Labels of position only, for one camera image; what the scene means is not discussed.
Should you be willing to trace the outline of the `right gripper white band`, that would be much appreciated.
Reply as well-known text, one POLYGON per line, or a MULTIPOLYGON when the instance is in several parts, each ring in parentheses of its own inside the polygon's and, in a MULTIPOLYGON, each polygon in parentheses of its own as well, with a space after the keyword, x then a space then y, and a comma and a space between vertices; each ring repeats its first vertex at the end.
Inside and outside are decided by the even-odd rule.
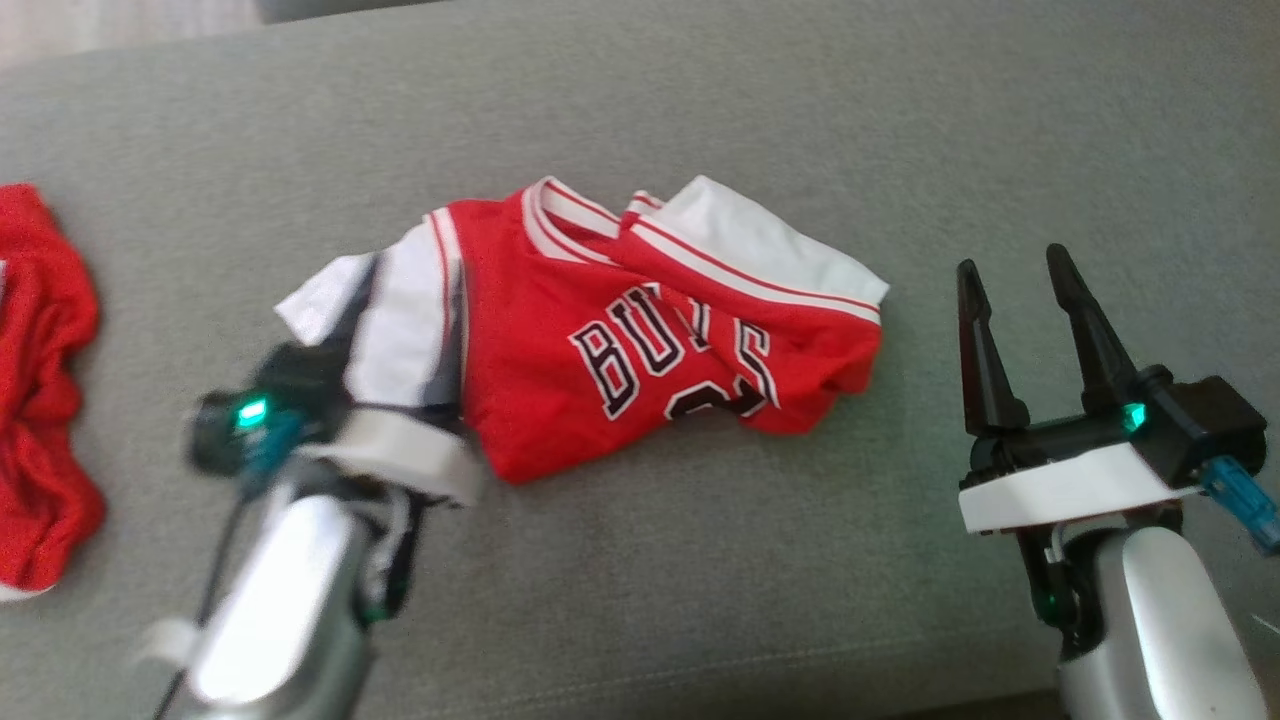
POLYGON ((968 434, 984 437, 972 447, 972 469, 959 492, 972 534, 1056 525, 1194 493, 1172 488, 1130 442, 1149 424, 1146 406, 1132 398, 1133 360, 1068 249, 1050 245, 1046 261, 1055 300, 1068 315, 1089 416, 1033 427, 991 332, 977 264, 966 259, 956 269, 964 423, 968 434))

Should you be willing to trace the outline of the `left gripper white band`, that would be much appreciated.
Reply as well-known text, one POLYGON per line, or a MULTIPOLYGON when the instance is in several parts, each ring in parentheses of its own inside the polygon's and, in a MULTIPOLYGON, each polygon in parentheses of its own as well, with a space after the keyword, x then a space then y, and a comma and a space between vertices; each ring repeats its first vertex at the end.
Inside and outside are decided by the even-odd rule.
MULTIPOLYGON (((330 328, 330 345, 349 350, 369 307, 381 255, 365 255, 346 284, 330 328)), ((468 356, 468 286, 462 260, 451 264, 449 328, 442 343, 442 402, 460 404, 468 356)), ((335 464, 348 477, 381 482, 445 498, 462 507, 477 503, 486 470, 467 441, 439 427, 392 410, 357 407, 328 442, 300 446, 305 457, 335 464)))

